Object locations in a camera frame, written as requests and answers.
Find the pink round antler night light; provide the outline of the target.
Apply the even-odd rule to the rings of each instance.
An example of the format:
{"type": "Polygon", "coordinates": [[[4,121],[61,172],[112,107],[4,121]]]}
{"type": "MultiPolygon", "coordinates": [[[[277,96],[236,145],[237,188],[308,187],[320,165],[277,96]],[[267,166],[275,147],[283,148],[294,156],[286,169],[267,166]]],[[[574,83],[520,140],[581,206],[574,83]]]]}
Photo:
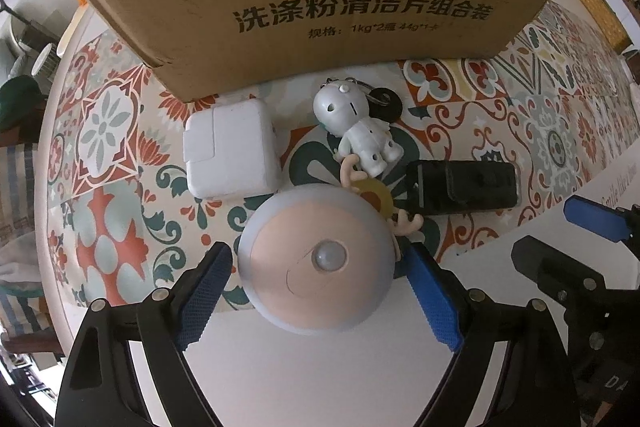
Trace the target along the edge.
{"type": "Polygon", "coordinates": [[[422,228],[422,216],[393,209],[385,218],[359,194],[369,177],[358,160],[342,160],[340,185],[293,187],[247,221],[238,247],[243,289],[279,329],[320,335],[367,320],[392,286],[399,239],[422,228]]]}

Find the striped fabric chair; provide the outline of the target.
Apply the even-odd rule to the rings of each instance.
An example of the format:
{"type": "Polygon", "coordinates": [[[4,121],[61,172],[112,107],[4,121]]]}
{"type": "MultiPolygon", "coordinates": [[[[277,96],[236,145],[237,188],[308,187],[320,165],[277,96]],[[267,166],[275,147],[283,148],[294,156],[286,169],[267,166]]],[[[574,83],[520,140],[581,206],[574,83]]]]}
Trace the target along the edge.
{"type": "Polygon", "coordinates": [[[1,149],[1,343],[9,352],[59,355],[36,244],[36,159],[34,144],[1,149]]]}

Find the patterned tile table mat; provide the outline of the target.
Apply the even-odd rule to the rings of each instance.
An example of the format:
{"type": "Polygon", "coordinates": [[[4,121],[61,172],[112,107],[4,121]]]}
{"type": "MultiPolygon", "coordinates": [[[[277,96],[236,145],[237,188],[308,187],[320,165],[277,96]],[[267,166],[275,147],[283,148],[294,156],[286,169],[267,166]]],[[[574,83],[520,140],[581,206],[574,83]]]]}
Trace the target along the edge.
{"type": "MultiPolygon", "coordinates": [[[[200,199],[186,186],[182,134],[200,110],[259,98],[276,128],[284,185],[340,181],[337,139],[312,111],[324,74],[184,103],[102,20],[72,46],[64,72],[47,170],[48,247],[69,305],[139,300],[174,283],[209,244],[239,240],[259,199],[200,199]]],[[[398,61],[336,77],[401,99],[392,135],[404,156],[363,189],[382,213],[405,205],[411,161],[515,166],[514,208],[425,220],[418,239],[440,259],[540,216],[639,138],[623,61],[599,31],[555,2],[490,60],[398,61]]]]}

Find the woven wicker tissue box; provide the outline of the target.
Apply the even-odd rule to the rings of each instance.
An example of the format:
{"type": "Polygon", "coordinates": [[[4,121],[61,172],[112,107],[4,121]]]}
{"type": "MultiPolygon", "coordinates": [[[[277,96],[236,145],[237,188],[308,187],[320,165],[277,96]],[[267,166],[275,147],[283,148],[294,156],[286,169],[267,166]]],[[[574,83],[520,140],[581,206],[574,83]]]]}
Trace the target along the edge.
{"type": "Polygon", "coordinates": [[[579,0],[597,23],[606,41],[617,53],[622,54],[632,45],[623,24],[606,0],[579,0]]]}

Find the white square power adapter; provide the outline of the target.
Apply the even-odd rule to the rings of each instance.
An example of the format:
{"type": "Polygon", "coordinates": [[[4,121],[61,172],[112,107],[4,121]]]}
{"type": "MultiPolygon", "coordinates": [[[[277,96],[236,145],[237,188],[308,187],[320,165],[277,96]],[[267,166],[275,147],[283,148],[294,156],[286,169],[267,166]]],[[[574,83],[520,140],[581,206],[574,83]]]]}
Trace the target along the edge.
{"type": "Polygon", "coordinates": [[[270,194],[280,186],[280,160],[268,108],[258,98],[192,114],[183,132],[186,183],[195,197],[270,194]]]}

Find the green cap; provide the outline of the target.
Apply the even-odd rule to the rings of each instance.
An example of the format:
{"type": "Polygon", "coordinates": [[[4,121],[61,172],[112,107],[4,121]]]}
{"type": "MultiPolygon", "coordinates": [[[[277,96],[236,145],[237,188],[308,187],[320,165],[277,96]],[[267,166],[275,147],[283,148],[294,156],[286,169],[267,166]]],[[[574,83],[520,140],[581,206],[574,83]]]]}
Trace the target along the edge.
{"type": "Polygon", "coordinates": [[[47,101],[38,82],[29,75],[6,80],[0,89],[0,124],[5,132],[16,127],[22,119],[47,101]]]}

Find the white doll figure keychain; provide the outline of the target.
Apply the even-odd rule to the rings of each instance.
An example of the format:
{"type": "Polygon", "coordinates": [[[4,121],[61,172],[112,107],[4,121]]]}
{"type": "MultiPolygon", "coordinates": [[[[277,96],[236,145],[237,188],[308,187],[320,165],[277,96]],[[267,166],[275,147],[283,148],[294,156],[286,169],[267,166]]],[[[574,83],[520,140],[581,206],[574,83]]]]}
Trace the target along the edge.
{"type": "Polygon", "coordinates": [[[402,148],[393,140],[390,125],[370,116],[367,97],[355,81],[326,82],[314,96],[314,116],[340,140],[335,159],[341,162],[355,154],[370,178],[401,158],[402,148]]]}

